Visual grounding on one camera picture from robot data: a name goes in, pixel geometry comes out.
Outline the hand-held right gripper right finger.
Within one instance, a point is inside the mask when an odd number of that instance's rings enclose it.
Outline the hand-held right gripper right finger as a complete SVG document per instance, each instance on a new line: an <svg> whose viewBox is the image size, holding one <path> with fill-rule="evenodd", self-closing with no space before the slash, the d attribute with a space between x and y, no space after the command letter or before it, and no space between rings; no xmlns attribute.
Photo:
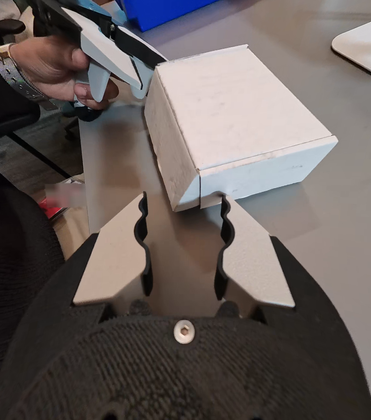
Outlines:
<svg viewBox="0 0 371 420"><path fill-rule="evenodd" d="M239 308L294 308L268 231L228 195L222 196L221 217L224 246L214 277L217 300L236 302Z"/></svg>

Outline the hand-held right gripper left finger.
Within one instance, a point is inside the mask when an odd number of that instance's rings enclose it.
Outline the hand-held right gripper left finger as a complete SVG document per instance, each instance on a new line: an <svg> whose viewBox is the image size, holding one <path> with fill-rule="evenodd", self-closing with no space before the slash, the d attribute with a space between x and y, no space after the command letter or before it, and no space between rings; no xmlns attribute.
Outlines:
<svg viewBox="0 0 371 420"><path fill-rule="evenodd" d="M75 306L130 306L153 289L147 237L147 194L143 192L99 231L78 289Z"/></svg>

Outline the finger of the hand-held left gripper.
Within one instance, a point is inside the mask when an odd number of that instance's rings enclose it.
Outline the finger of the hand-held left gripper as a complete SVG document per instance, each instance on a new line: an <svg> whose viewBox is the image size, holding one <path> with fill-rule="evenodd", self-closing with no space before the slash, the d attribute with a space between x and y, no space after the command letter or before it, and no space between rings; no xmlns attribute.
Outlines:
<svg viewBox="0 0 371 420"><path fill-rule="evenodd" d="M157 65L168 61L153 46L124 26L116 26L116 46L130 57L137 58L153 70Z"/></svg>
<svg viewBox="0 0 371 420"><path fill-rule="evenodd" d="M83 29L81 49L89 56L88 82L93 99L103 99L111 74L130 85L137 99L148 91L148 68L132 58L98 30Z"/></svg>

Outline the white cardboard box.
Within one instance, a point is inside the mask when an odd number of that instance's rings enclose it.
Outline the white cardboard box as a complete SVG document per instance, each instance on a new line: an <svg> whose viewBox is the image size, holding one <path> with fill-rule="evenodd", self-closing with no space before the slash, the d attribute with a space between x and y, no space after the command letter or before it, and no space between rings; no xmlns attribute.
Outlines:
<svg viewBox="0 0 371 420"><path fill-rule="evenodd" d="M174 212L299 183L338 143L247 45L158 65L144 116Z"/></svg>

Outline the grey desk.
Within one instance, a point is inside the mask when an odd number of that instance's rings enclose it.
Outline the grey desk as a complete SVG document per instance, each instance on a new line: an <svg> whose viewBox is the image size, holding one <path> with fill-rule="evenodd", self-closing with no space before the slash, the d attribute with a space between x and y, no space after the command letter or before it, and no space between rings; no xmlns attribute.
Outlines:
<svg viewBox="0 0 371 420"><path fill-rule="evenodd" d="M371 390L371 75L330 49L337 35L370 21L371 1L219 1L142 37L169 59L247 44L338 138L301 183L238 203L331 299ZM142 103L118 84L119 101L79 126L90 232L146 191L153 311L211 316L220 206L172 212Z"/></svg>

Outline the person's left hand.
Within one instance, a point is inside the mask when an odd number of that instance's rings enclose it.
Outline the person's left hand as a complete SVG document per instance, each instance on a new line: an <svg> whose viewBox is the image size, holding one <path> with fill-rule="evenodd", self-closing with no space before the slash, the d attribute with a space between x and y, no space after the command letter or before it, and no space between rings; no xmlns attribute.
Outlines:
<svg viewBox="0 0 371 420"><path fill-rule="evenodd" d="M108 81L102 101L95 101L88 84L77 75L89 68L89 57L58 36L34 37L9 48L11 58L28 80L45 96L72 101L75 97L91 109L103 110L119 95L118 86Z"/></svg>

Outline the blue plastic bin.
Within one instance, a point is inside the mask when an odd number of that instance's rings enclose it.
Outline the blue plastic bin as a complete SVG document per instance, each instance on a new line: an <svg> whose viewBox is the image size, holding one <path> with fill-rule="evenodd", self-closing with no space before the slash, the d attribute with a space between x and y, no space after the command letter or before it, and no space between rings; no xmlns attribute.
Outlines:
<svg viewBox="0 0 371 420"><path fill-rule="evenodd" d="M215 3L214 0L117 0L116 2L125 12L128 21L141 32Z"/></svg>

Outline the small red packet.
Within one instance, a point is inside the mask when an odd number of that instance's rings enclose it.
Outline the small red packet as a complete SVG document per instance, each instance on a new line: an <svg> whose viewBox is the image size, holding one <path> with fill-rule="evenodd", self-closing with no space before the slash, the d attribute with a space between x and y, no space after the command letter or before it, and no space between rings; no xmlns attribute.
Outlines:
<svg viewBox="0 0 371 420"><path fill-rule="evenodd" d="M48 202L47 197L44 197L42 200L38 201L38 206L50 221L56 220L67 210L67 207L55 207L51 205L52 203L52 200L50 200L50 203Z"/></svg>

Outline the person's black sweater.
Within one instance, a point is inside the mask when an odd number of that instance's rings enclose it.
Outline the person's black sweater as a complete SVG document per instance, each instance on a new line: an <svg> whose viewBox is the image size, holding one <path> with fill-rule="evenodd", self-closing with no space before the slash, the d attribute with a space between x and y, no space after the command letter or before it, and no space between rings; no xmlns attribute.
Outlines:
<svg viewBox="0 0 371 420"><path fill-rule="evenodd" d="M0 369L28 306L63 263L43 210L0 173Z"/></svg>

